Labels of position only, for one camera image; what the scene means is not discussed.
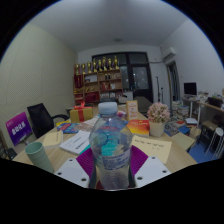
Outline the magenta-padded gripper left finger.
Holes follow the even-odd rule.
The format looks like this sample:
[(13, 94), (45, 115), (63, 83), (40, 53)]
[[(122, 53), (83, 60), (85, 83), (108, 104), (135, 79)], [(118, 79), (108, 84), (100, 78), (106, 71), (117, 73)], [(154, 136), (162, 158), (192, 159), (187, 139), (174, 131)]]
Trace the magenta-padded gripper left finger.
[(94, 189), (97, 175), (92, 150), (88, 148), (77, 158), (68, 158), (55, 174), (80, 187)]

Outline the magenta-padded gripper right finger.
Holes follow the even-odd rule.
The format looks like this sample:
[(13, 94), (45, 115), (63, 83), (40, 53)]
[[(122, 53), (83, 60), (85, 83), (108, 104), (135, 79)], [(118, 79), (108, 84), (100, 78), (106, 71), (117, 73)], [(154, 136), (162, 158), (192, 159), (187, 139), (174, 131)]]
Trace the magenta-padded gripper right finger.
[(147, 156), (136, 146), (131, 147), (129, 187), (140, 188), (157, 181), (171, 172), (155, 156)]

